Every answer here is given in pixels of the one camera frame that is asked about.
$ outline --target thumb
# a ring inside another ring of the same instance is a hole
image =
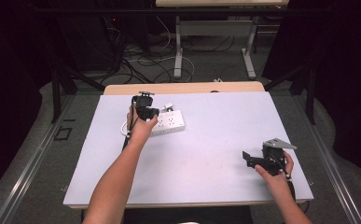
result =
[[[256,165],[255,166],[256,172],[262,176],[262,178],[264,178],[265,180],[268,180],[268,178],[271,177],[270,173],[268,173],[268,171],[266,171],[264,169],[264,167],[260,166],[260,165]]]

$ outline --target gray carpet floor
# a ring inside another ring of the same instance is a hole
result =
[[[179,82],[190,81],[187,71],[193,73],[192,82],[210,82],[220,77],[224,81],[248,81],[243,65],[240,48],[244,47],[244,38],[235,38],[231,45],[231,38],[221,47],[229,49],[215,52],[192,51],[192,49],[213,49],[220,45],[225,36],[203,36],[186,39],[184,56],[189,61],[183,61],[183,76],[176,80]],[[252,61],[257,71],[257,80],[267,83],[268,80],[260,77],[266,58],[270,52],[274,35],[260,36],[258,39],[258,49],[256,54],[252,54]],[[163,49],[156,46],[154,50],[169,53],[168,58],[174,56],[170,49]],[[129,60],[143,59],[135,52]],[[169,75],[163,70],[171,69],[174,60],[160,62],[160,65],[146,66],[145,62],[132,62],[135,68],[157,82],[170,80]],[[101,73],[89,73],[92,78],[98,81],[106,78],[103,84],[120,84],[128,79],[127,75],[103,76]],[[274,88],[271,91],[272,99],[277,107],[279,115],[287,131],[292,144],[299,147],[296,151],[301,167],[307,178],[313,182],[311,184],[314,200],[309,204],[306,212],[314,223],[354,223],[349,214],[344,209],[344,202],[339,197],[339,191],[333,185],[332,177],[327,172],[323,164],[324,158],[319,153],[318,145],[312,137],[310,124],[305,120],[302,104],[305,94],[301,96],[289,95],[288,82]],[[45,151],[41,155],[41,162],[36,165],[36,172],[32,175],[32,181],[27,186],[27,190],[21,195],[21,200],[14,204],[14,209],[6,219],[8,223],[79,223],[80,211],[70,209],[62,205],[65,194],[64,186],[70,183],[72,174],[76,167],[78,155],[82,148],[85,136],[88,132],[94,110],[97,106],[99,95],[102,94],[83,82],[78,81],[79,92],[75,96],[63,95],[62,101],[68,102],[61,119],[54,126],[55,134],[49,139],[49,130],[52,115],[52,101],[50,85],[48,84],[40,91],[42,92],[43,105],[40,109],[35,125],[31,129],[19,153],[14,158],[4,177],[0,181],[0,216],[3,215],[3,206],[7,204],[11,191],[22,176],[25,167],[38,150],[44,147]],[[335,138],[335,126],[324,107],[316,102],[315,107],[316,128],[322,136],[326,150],[332,155],[335,166],[340,171],[349,195],[357,211],[361,214],[361,170],[348,161],[336,156],[332,151],[332,144]],[[59,130],[71,130],[67,140],[59,140],[61,134]],[[302,209],[307,208],[307,204],[301,205]],[[274,204],[256,205],[251,207],[254,223],[282,223],[279,210]]]

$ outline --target electrical outlet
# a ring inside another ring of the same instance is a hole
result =
[[[160,113],[158,123],[152,130],[152,135],[178,132],[184,128],[185,123],[180,110]]]

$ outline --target finger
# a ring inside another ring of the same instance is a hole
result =
[[[293,171],[294,167],[294,161],[291,158],[290,154],[284,151],[285,160],[287,161],[287,164],[285,165],[285,170],[291,175],[291,172]]]
[[[257,173],[258,173],[259,175],[261,175],[262,178],[264,178],[266,181],[268,181],[268,179],[271,178],[270,173],[268,173],[268,171],[266,171],[266,170],[264,169],[264,167],[262,167],[262,166],[260,166],[260,165],[256,165],[256,166],[255,166],[255,169],[256,169]]]

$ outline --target person's right arm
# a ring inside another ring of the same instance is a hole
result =
[[[286,171],[291,175],[293,170],[294,162],[290,155],[285,152],[285,159],[287,165],[285,166]],[[256,165],[256,171],[265,179],[267,182],[268,190],[271,192],[274,201],[279,207],[283,219],[286,224],[310,224],[312,223],[308,217],[301,211],[299,206],[294,202],[291,196],[290,188],[285,178],[285,173],[281,172],[279,175],[272,176],[262,166]]]

